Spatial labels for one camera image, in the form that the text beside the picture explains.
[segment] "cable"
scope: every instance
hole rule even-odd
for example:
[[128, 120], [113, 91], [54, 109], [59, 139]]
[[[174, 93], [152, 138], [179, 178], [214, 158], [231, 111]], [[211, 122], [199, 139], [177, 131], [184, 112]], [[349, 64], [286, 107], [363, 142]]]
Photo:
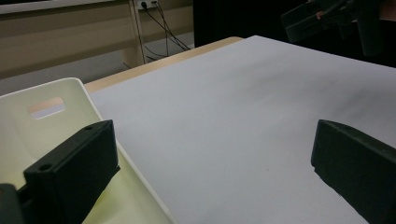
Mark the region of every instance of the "cable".
[[132, 67], [129, 66], [127, 63], [123, 63], [127, 68], [131, 69]]
[[[166, 28], [168, 24], [166, 23], [165, 16], [163, 15], [163, 10], [160, 7], [160, 4], [158, 1], [154, 2], [154, 4], [157, 6], [158, 11], [161, 14], [161, 17], [163, 18], [163, 26]], [[165, 31], [165, 43], [166, 43], [166, 56], [169, 56], [169, 48], [168, 48], [168, 33]]]
[[146, 56], [148, 59], [151, 59], [152, 61], [157, 61], [157, 59], [155, 59], [155, 58], [152, 58], [152, 57], [150, 57], [150, 56]]
[[154, 52], [151, 51], [147, 46], [145, 46], [145, 48], [146, 48], [150, 53], [152, 53], [152, 54], [154, 54], [154, 55], [157, 55], [157, 56], [160, 56], [160, 57], [164, 57], [164, 58], [168, 57], [168, 56], [166, 56], [166, 55], [161, 55], [161, 54], [154, 53]]
[[[139, 34], [139, 30], [140, 30], [140, 22], [138, 22], [139, 20], [137, 19], [137, 13], [132, 13], [134, 15], [134, 20], [136, 22], [136, 27], [137, 27], [137, 33], [138, 33], [138, 37], [139, 37], [139, 43], [140, 46], [143, 46], [143, 41], [142, 41], [142, 37], [141, 34]], [[142, 52], [142, 55], [145, 55], [145, 52], [143, 51], [143, 48], [140, 48], [140, 51]]]
[[169, 37], [169, 39], [172, 41], [172, 42], [174, 42], [176, 45], [178, 45], [179, 47], [181, 47], [183, 50], [188, 50], [188, 49], [190, 49], [189, 47], [187, 47], [183, 42], [181, 42], [177, 37], [175, 37], [173, 34], [172, 34], [172, 32], [170, 31], [170, 30], [168, 30], [168, 29], [166, 29], [164, 26], [162, 26], [150, 13], [149, 13], [149, 11], [148, 11], [148, 9], [147, 9], [147, 4], [145, 3], [145, 2], [143, 2], [142, 3], [142, 7], [143, 7], [143, 9], [145, 9], [145, 11], [146, 11], [146, 13], [148, 13], [148, 15], [155, 21], [155, 22], [157, 22], [157, 24], [159, 24], [164, 30], [165, 30], [165, 32], [166, 33], [168, 33], [170, 36], [172, 36], [175, 40], [173, 40], [171, 37]]
[[190, 48], [189, 48], [187, 45], [185, 45], [181, 40], [179, 40], [178, 38], [176, 38], [176, 37], [174, 36], [174, 34], [172, 33], [171, 29], [169, 28], [168, 24], [166, 23], [165, 17], [164, 17], [164, 15], [163, 15], [163, 8], [161, 7], [160, 3], [159, 3], [158, 1], [154, 1], [153, 3], [157, 6], [158, 10], [160, 11], [161, 16], [163, 17], [163, 22], [164, 22], [164, 24], [165, 24], [165, 28], [168, 29], [168, 31], [169, 31], [169, 33], [172, 35], [172, 37], [173, 37], [178, 43], [181, 43], [186, 49], [190, 49]]

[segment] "floor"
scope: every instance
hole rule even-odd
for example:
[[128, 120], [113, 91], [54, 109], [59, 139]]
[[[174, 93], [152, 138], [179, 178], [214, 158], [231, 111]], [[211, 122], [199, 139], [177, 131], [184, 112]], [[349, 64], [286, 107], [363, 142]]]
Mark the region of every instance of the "floor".
[[[177, 39], [189, 49], [194, 48], [193, 33], [178, 35]], [[186, 49], [186, 47], [182, 49], [169, 39], [167, 44], [166, 47], [165, 39], [147, 43], [144, 51], [148, 63], [164, 58], [166, 55], [171, 56], [180, 53]], [[129, 67], [122, 61], [120, 51], [109, 52], [16, 77], [0, 79], [0, 96], [64, 77], [78, 77], [83, 83], [87, 83], [128, 69]]]

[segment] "white table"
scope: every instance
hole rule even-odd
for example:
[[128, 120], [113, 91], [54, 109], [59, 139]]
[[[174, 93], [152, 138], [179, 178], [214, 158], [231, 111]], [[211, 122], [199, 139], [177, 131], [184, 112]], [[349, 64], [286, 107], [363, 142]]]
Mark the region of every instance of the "white table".
[[310, 164], [319, 119], [396, 146], [396, 69], [253, 36], [91, 93], [180, 224], [367, 223]]

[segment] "white plastic bin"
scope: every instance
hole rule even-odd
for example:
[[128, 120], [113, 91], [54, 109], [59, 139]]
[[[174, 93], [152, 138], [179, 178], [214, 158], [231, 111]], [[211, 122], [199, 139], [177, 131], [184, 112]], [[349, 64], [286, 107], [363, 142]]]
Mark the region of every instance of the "white plastic bin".
[[[24, 169], [81, 128], [101, 120], [77, 78], [0, 96], [0, 183], [20, 188], [25, 184]], [[84, 223], [176, 223], [119, 143], [118, 152], [121, 169]]]

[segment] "black cable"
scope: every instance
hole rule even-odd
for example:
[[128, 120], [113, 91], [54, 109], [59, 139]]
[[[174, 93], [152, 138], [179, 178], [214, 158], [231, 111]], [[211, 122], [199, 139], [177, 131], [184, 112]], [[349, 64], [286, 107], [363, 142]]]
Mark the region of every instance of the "black cable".
[[152, 54], [154, 54], [154, 55], [157, 55], [157, 56], [160, 56], [160, 57], [164, 57], [164, 58], [167, 57], [166, 55], [161, 55], [161, 54], [154, 53], [154, 52], [151, 51], [147, 46], [145, 46], [145, 48], [146, 48], [150, 53], [152, 53]]
[[157, 61], [157, 59], [155, 59], [155, 58], [152, 58], [152, 57], [150, 57], [150, 56], [146, 56], [148, 59], [151, 59], [152, 61]]
[[154, 4], [157, 6], [158, 10], [160, 11], [161, 16], [163, 17], [163, 22], [164, 22], [164, 24], [165, 24], [165, 28], [167, 28], [168, 31], [169, 31], [169, 33], [172, 34], [172, 37], [175, 38], [176, 41], [177, 41], [178, 43], [181, 43], [186, 49], [190, 49], [190, 48], [189, 48], [187, 45], [185, 45], [181, 40], [179, 40], [178, 38], [176, 38], [176, 37], [174, 36], [174, 34], [172, 33], [171, 29], [170, 29], [169, 26], [168, 26], [168, 23], [167, 23], [166, 20], [165, 20], [165, 17], [164, 17], [164, 15], [163, 15], [163, 8], [161, 7], [160, 3], [159, 3], [158, 1], [156, 1], [156, 2], [154, 2]]
[[[134, 20], [135, 21], [139, 21], [138, 19], [137, 19], [137, 13], [133, 13], [134, 14]], [[137, 28], [139, 28], [140, 27], [140, 22], [137, 22], [136, 23], [136, 26], [137, 26]], [[142, 41], [142, 37], [141, 37], [141, 34], [139, 34], [139, 31], [137, 32], [138, 33], [138, 37], [139, 37], [139, 43], [140, 43], [140, 46], [143, 46], [143, 41]], [[143, 48], [140, 48], [140, 51], [142, 51], [142, 55], [145, 55], [145, 52], [143, 51]]]
[[125, 66], [127, 66], [129, 69], [131, 69], [132, 67], [129, 66], [127, 63], [123, 63]]
[[[165, 32], [167, 32], [169, 35], [171, 35], [174, 39], [177, 39], [173, 34], [171, 34], [167, 29], [165, 29], [157, 20], [155, 20], [155, 18], [152, 17], [151, 14], [149, 14], [149, 11], [148, 11], [147, 9], [146, 9], [146, 12], [148, 13], [148, 15], [149, 15], [155, 22], [157, 22], [157, 23], [165, 30]], [[173, 39], [170, 38], [170, 37], [169, 37], [169, 39], [170, 39], [172, 42], [174, 42], [176, 45], [178, 45], [179, 47], [181, 47], [183, 50], [186, 50], [186, 49], [184, 49], [184, 47], [181, 46], [180, 43], [178, 43], [176, 40], [173, 40]]]
[[[158, 1], [155, 2], [154, 4], [157, 6], [158, 10], [160, 11], [161, 17], [163, 18], [163, 26], [166, 28], [166, 26], [168, 26], [168, 24], [166, 23], [165, 16], [163, 15], [163, 10], [161, 9]], [[165, 31], [165, 44], [166, 44], [166, 56], [169, 56], [168, 33], [166, 33], [166, 31]]]
[[172, 38], [169, 37], [169, 39], [174, 42], [176, 45], [178, 45], [179, 47], [181, 47], [183, 50], [187, 50], [190, 49], [188, 48], [185, 44], [183, 44], [183, 42], [181, 42], [177, 37], [175, 37], [169, 30], [167, 30], [165, 27], [163, 27], [148, 11], [148, 9], [146, 7], [144, 7], [146, 13], [148, 13], [148, 15], [155, 21], [157, 22], [157, 24], [159, 24], [164, 30], [165, 32], [167, 32], [170, 36], [172, 36], [175, 40], [173, 40]]

